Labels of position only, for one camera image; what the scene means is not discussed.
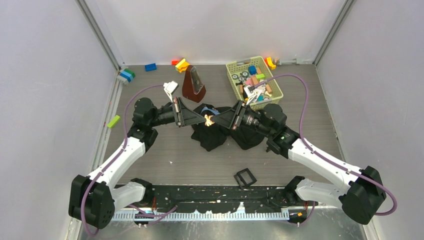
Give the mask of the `gold brooch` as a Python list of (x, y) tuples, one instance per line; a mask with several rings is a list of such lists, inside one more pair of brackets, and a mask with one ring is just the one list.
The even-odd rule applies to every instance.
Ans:
[(210, 127), (210, 126), (212, 126), (213, 124), (214, 124), (214, 122), (211, 120), (211, 117), (212, 117), (212, 115), (207, 115), (207, 114), (205, 114), (204, 115), (204, 118), (205, 118), (205, 126), (207, 126), (207, 127)]

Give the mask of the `black printed t-shirt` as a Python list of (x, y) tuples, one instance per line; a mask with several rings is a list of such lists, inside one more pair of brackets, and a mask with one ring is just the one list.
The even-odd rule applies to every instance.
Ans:
[(223, 145), (227, 137), (232, 137), (242, 150), (249, 150), (263, 142), (265, 136), (248, 128), (230, 130), (217, 124), (210, 126), (204, 123), (191, 126), (193, 134), (191, 138), (200, 142), (200, 146), (210, 152)]

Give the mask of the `black square jewellery box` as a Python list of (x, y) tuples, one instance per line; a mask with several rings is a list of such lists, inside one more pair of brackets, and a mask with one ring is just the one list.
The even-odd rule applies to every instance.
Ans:
[(249, 168), (238, 171), (233, 177), (242, 190), (248, 189), (251, 185), (257, 182), (257, 179)]

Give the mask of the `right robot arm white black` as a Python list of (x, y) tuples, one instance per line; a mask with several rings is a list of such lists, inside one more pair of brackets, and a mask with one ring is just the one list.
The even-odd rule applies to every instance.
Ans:
[(285, 187), (291, 205), (313, 201), (337, 207), (353, 221), (367, 225), (386, 200), (380, 173), (373, 167), (360, 168), (321, 151), (286, 125), (287, 116), (278, 104), (259, 111), (238, 101), (229, 110), (211, 117), (229, 130), (249, 129), (267, 138), (267, 151), (300, 163), (318, 173), (328, 183), (295, 176)]

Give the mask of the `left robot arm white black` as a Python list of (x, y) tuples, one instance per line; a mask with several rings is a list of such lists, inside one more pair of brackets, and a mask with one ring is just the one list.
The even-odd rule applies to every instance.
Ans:
[(154, 144), (157, 126), (175, 123), (185, 127), (206, 122), (204, 116), (189, 109), (180, 97), (157, 108), (150, 98), (134, 104), (132, 125), (118, 149), (87, 176), (77, 175), (71, 183), (68, 214), (97, 229), (105, 228), (115, 212), (138, 203), (148, 207), (154, 199), (153, 185), (133, 178), (117, 187), (123, 174)]

